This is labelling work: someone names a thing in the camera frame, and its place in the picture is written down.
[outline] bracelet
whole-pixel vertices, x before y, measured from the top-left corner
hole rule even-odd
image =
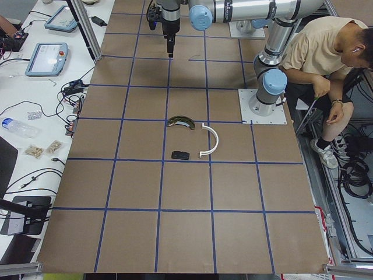
[[[334,99],[334,100],[332,101],[332,107],[333,107],[333,105],[334,105],[335,103],[340,103],[340,104],[342,105],[342,107],[343,107],[343,101],[342,101],[342,100],[340,100],[340,99]]]

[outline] white desk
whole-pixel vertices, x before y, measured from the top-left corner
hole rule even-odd
[[[85,7],[88,16],[98,16],[105,22],[108,22],[113,4],[114,0],[101,0],[92,6]],[[51,4],[45,5],[41,1],[38,1],[33,8],[33,11],[52,15],[62,5],[66,5],[66,2],[55,0]],[[31,13],[25,20],[23,27],[29,25],[32,20],[36,19],[47,20],[48,17],[38,13]],[[96,24],[92,24],[92,26],[96,34],[97,41],[101,45],[106,28],[100,27]],[[79,79],[90,68],[94,67],[94,62],[89,55],[83,41],[83,37],[78,28],[71,33],[53,31],[45,29],[44,22],[36,21],[33,22],[31,26],[26,28],[25,31],[29,33],[29,36],[25,41],[23,48],[20,52],[12,53],[9,59],[30,58],[37,43],[65,42],[69,47],[66,64],[59,76],[37,78],[31,78],[24,74],[28,64],[27,61],[11,61],[0,66],[0,112],[11,105],[28,100],[41,104],[44,112],[47,115],[52,115],[55,113],[55,108],[58,104],[57,93],[59,92],[61,86],[70,81]],[[84,83],[89,83],[92,72],[93,71],[90,71],[83,78]],[[72,106],[67,104],[64,104],[64,106],[65,110],[60,114],[62,118],[72,114]],[[19,106],[11,108],[0,116],[24,121],[41,129],[41,132],[36,138],[23,139],[3,128],[0,128],[0,136],[19,150],[15,170],[10,183],[14,182],[18,178],[21,178],[25,174],[38,169],[46,167],[59,169],[61,171],[64,169],[62,163],[51,161],[51,158],[58,157],[65,162],[68,156],[72,139],[69,136],[65,136],[64,122],[57,116],[42,116],[42,118],[38,120],[27,120],[27,112],[36,110],[40,110],[39,106],[30,103],[23,103]],[[24,151],[31,144],[41,148],[47,148],[54,140],[59,140],[64,143],[64,145],[56,151],[54,156],[42,155],[39,159],[36,159],[32,156],[24,154]],[[23,180],[19,181],[12,188],[10,188],[9,191],[17,191],[20,185],[31,180],[31,176],[35,176],[35,174],[27,176]],[[40,176],[37,181],[32,182],[23,190],[49,188],[54,191],[58,191],[59,181],[60,178],[56,174],[47,173]],[[52,196],[52,202],[54,202],[55,198],[54,194],[49,191],[30,191],[20,194],[5,194],[4,199],[11,201],[16,195],[50,195]],[[0,226],[2,226],[3,221],[3,219],[0,220]],[[47,223],[45,223],[42,234],[33,237],[42,239],[46,230],[46,225]],[[0,258],[8,248],[11,240],[12,236],[0,236]],[[40,247],[41,246],[38,247],[32,261],[36,260]]]

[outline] beige t-shirt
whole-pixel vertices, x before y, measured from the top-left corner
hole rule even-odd
[[[348,17],[325,16],[309,22],[288,44],[280,65],[323,76],[336,71],[348,74],[351,67],[341,62],[342,54],[333,46],[338,32],[349,22],[368,28],[360,20]]]

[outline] person's arm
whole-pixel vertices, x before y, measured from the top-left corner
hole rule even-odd
[[[328,93],[331,102],[334,100],[342,100],[343,85],[346,75],[334,72],[330,76],[330,91]],[[344,116],[343,104],[341,102],[332,103],[332,108],[329,113],[329,117],[326,120],[327,124],[334,124],[340,121]]]
[[[321,75],[306,73],[294,68],[286,70],[281,67],[281,70],[291,83],[312,84],[314,86],[315,98],[324,96],[330,91],[330,80]]]
[[[17,28],[13,26],[5,17],[0,16],[0,28],[4,30],[6,34],[13,35],[17,32]]]

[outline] black hair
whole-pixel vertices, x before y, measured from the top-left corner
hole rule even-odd
[[[360,33],[361,43],[365,45],[365,50],[361,53],[360,58],[369,63],[373,68],[373,28],[363,29]]]

